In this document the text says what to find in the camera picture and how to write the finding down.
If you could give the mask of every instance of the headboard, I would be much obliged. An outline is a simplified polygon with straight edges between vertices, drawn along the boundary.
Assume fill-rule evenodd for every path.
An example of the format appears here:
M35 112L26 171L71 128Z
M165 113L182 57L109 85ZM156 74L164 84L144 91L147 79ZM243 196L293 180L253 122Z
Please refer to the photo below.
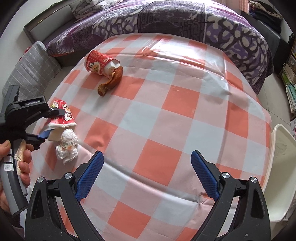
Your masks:
M34 44L41 41L44 45L73 25L77 20L72 9L79 0L62 0L52 4L48 9L33 18L24 26L24 32Z

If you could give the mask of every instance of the plastic tablecloth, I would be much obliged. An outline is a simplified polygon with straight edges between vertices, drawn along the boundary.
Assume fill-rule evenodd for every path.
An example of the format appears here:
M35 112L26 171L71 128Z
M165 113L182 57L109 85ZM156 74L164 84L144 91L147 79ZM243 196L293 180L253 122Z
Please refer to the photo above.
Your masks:
M33 152L30 190L39 176L60 178L100 150L104 166L81 204L102 237L189 241L214 203L191 166L194 150L234 178L256 176L263 183L271 118L221 50L159 34L114 36L95 50L120 61L122 80L101 97L97 87L107 78L87 72L84 59L68 74L49 103L68 103L77 123L78 158L63 165L57 143L46 141ZM221 234L236 205L237 199Z

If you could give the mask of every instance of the purple blanket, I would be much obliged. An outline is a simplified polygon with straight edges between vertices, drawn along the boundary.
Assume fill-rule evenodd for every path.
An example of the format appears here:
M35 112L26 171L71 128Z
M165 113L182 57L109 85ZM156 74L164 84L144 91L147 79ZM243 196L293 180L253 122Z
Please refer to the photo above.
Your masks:
M257 94L273 72L263 36L242 16L211 1L128 0L75 23L46 47L49 55L59 56L138 32L183 36L221 49Z

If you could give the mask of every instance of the white plastic bin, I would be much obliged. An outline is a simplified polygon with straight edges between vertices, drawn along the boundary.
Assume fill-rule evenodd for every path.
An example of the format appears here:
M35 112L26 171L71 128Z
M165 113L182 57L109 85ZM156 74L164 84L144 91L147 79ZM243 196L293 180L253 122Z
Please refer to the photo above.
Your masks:
M271 134L269 164L262 186L270 222L281 221L296 191L296 140L281 124Z

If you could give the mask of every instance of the silver bolt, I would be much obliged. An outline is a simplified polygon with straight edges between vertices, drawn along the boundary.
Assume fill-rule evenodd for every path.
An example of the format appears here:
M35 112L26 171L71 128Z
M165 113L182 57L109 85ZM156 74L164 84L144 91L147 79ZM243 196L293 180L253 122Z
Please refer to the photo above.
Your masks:
M65 174L65 178L66 179L70 179L72 176L73 176L73 174L70 173L70 172L68 172L68 173Z
M38 182L38 183L41 183L41 182L43 182L43 180L44 180L43 177L39 177L39 178L37 179L37 182Z
M258 182L257 178L255 178L255 177L251 177L251 181L254 183Z
M228 172L223 172L222 177L224 177L225 179L228 179L230 178L230 174Z

